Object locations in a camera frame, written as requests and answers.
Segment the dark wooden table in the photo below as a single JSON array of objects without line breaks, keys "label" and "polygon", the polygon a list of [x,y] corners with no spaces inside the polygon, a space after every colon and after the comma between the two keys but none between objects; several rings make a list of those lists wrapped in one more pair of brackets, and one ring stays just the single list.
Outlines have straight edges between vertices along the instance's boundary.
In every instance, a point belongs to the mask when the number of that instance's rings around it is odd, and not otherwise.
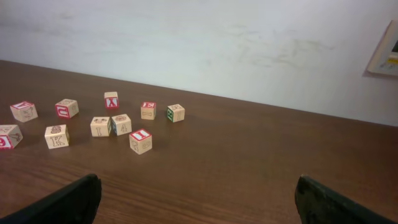
[{"label": "dark wooden table", "polygon": [[[294,190],[301,174],[398,221],[398,129],[188,91],[0,61],[0,123],[24,139],[0,151],[0,217],[95,173],[103,198],[95,223],[300,223]],[[120,109],[103,94],[117,91]],[[58,119],[54,104],[78,101]],[[35,103],[39,118],[20,123],[9,105]],[[140,103],[157,103],[155,121]],[[180,103],[185,120],[165,109]],[[153,134],[139,156],[128,135],[93,138],[93,116],[127,113]],[[49,150],[46,126],[66,124],[70,147]]]}]

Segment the alphabet block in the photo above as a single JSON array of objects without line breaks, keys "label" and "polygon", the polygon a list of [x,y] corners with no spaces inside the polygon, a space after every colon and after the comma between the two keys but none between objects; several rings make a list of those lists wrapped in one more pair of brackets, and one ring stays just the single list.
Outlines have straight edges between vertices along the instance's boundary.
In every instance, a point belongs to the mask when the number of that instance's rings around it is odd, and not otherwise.
[{"label": "alphabet block", "polygon": [[106,109],[119,108],[119,98],[117,92],[106,92],[104,94],[104,98],[105,98]]},{"label": "alphabet block", "polygon": [[69,146],[69,133],[66,124],[47,127],[44,134],[49,149]]},{"label": "alphabet block", "polygon": [[24,137],[22,136],[18,125],[0,125],[0,150],[14,149],[22,138]]},{"label": "alphabet block", "polygon": [[79,113],[79,106],[76,100],[64,99],[55,104],[55,111],[59,118],[70,119]]},{"label": "alphabet block", "polygon": [[141,104],[141,119],[155,119],[156,103],[143,102]]},{"label": "alphabet block", "polygon": [[28,101],[11,105],[10,108],[14,118],[20,122],[30,121],[38,117],[35,105]]},{"label": "alphabet block", "polygon": [[112,130],[111,119],[110,117],[94,117],[90,128],[93,137],[108,137]]},{"label": "alphabet block", "polygon": [[131,120],[126,114],[112,117],[112,128],[117,136],[127,134],[132,131]]},{"label": "alphabet block", "polygon": [[152,149],[152,135],[144,129],[140,129],[130,134],[130,148],[141,155]]},{"label": "alphabet block", "polygon": [[167,107],[167,117],[173,122],[182,121],[185,117],[185,109],[181,105]]}]

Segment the letter block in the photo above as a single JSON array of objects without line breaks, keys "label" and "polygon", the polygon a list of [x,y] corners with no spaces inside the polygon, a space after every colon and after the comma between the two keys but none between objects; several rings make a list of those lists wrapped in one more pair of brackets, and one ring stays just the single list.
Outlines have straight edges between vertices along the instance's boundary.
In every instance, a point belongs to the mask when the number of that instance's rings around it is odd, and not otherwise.
[{"label": "letter block", "polygon": [[69,133],[66,124],[47,127],[44,134],[49,149],[69,146]]},{"label": "letter block", "polygon": [[152,135],[144,129],[140,129],[130,134],[130,148],[141,155],[152,149]]},{"label": "letter block", "polygon": [[55,104],[55,111],[59,118],[70,119],[79,113],[79,106],[76,100],[64,99]]},{"label": "letter block", "polygon": [[104,98],[105,98],[106,109],[119,108],[119,98],[117,92],[106,92],[104,94]]},{"label": "letter block", "polygon": [[28,101],[11,105],[10,108],[14,118],[20,122],[30,121],[38,117],[35,105]]},{"label": "letter block", "polygon": [[141,104],[141,119],[155,119],[156,103],[143,102]]},{"label": "letter block", "polygon": [[167,117],[173,122],[182,121],[185,117],[185,109],[181,105],[167,107]]},{"label": "letter block", "polygon": [[111,119],[110,117],[94,117],[90,128],[93,137],[108,137],[112,130]]},{"label": "letter block", "polygon": [[0,150],[14,149],[22,138],[24,137],[22,136],[18,125],[0,125]]},{"label": "letter block", "polygon": [[112,128],[117,136],[127,134],[132,131],[131,120],[126,114],[112,117]]}]

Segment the white wall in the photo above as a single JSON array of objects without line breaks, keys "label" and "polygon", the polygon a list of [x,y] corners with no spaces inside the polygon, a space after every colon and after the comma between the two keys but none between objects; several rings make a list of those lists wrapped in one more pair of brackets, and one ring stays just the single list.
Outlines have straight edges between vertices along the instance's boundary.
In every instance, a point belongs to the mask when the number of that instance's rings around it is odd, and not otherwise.
[{"label": "white wall", "polygon": [[0,0],[0,59],[398,126],[397,0]]}]

